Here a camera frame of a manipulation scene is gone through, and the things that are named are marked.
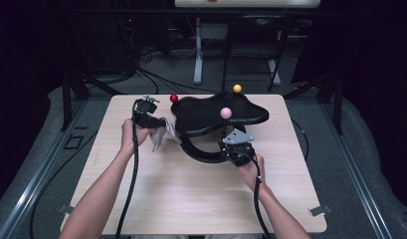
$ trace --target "human hand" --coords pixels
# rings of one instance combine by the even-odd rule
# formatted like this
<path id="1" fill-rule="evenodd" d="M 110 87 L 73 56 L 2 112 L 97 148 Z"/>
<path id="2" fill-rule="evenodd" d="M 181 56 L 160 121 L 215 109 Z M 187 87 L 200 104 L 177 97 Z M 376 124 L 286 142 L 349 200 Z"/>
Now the human hand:
<path id="1" fill-rule="evenodd" d="M 137 143 L 140 146 L 147 138 L 152 130 L 147 127 L 136 126 Z M 121 149 L 133 153 L 134 142 L 132 141 L 132 120 L 126 119 L 122 124 L 122 137 L 121 137 Z"/>
<path id="2" fill-rule="evenodd" d="M 267 185 L 265 182 L 265 159 L 260 155 L 256 155 L 255 160 L 259 165 L 260 175 L 262 177 L 260 188 L 266 187 Z M 250 187 L 252 191 L 255 191 L 256 177 L 258 176 L 258 171 L 254 161 L 250 161 L 247 164 L 238 167 L 238 171 L 240 172 L 243 181 Z"/>

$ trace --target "forearm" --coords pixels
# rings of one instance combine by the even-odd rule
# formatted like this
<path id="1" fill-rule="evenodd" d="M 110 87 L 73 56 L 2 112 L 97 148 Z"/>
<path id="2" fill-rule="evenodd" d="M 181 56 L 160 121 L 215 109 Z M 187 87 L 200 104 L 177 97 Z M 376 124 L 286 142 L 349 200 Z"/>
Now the forearm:
<path id="1" fill-rule="evenodd" d="M 259 191 L 259 200 L 262 202 L 278 239 L 282 238 L 309 238 L 303 227 L 295 217 L 278 201 L 271 188 L 263 185 Z"/>
<path id="2" fill-rule="evenodd" d="M 60 238 L 99 238 L 118 194 L 131 151 L 121 150 L 76 205 Z"/>

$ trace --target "wooden board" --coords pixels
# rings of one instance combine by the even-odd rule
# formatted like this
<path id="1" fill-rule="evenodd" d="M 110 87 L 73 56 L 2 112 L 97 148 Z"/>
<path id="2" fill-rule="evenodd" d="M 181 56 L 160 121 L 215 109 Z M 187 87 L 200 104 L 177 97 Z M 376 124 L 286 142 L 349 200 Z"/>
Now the wooden board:
<path id="1" fill-rule="evenodd" d="M 169 96 L 155 97 L 161 103 L 157 104 L 154 116 L 167 117 L 174 123 Z M 308 210 L 318 207 L 319 202 L 284 99 L 277 95 L 247 97 L 270 112 L 269 120 L 246 126 L 247 133 L 255 139 L 252 145 L 256 153 L 265 157 L 268 185 L 305 230 L 323 232 L 326 229 L 324 217 L 308 214 Z M 120 127 L 131 117 L 132 104 L 139 98 L 141 96 L 115 96 L 111 99 L 72 206 L 79 202 L 115 157 L 120 145 Z M 193 141 L 201 149 L 216 151 L 216 138 L 211 134 L 193 138 Z M 122 234 L 263 233 L 255 213 L 253 193 L 231 162 L 199 162 L 186 155 L 168 135 L 162 142 L 162 147 L 155 151 L 150 139 L 139 148 L 138 176 Z M 103 234 L 115 234 L 132 169 L 133 160 L 128 164 Z M 261 210 L 268 229 L 272 231 L 262 205 Z"/>

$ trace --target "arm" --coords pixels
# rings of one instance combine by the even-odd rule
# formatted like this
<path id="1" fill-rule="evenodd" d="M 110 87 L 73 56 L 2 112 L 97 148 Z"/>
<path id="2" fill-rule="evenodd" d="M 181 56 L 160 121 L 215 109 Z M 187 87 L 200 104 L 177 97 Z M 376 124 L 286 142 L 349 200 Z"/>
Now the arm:
<path id="1" fill-rule="evenodd" d="M 269 220 L 274 228 L 277 238 L 309 238 L 305 229 L 296 221 L 295 217 L 278 201 L 272 189 L 266 184 L 265 162 L 262 156 L 257 155 L 256 161 L 259 164 L 262 183 L 259 188 L 259 200 L 268 213 Z M 253 162 L 249 162 L 238 168 L 244 182 L 255 190 L 257 168 Z"/>
<path id="2" fill-rule="evenodd" d="M 137 127 L 141 145 L 150 134 L 148 128 Z M 61 232 L 60 238 L 100 238 L 112 211 L 122 176 L 134 152 L 132 121 L 122 125 L 121 147 L 109 165 L 77 204 Z"/>

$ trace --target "yellow ball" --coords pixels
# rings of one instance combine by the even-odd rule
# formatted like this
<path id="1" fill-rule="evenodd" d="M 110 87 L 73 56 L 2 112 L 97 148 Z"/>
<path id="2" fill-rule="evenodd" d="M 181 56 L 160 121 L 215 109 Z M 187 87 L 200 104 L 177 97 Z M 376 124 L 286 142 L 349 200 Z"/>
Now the yellow ball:
<path id="1" fill-rule="evenodd" d="M 241 88 L 240 85 L 235 85 L 233 90 L 234 90 L 235 93 L 241 93 L 242 88 Z"/>

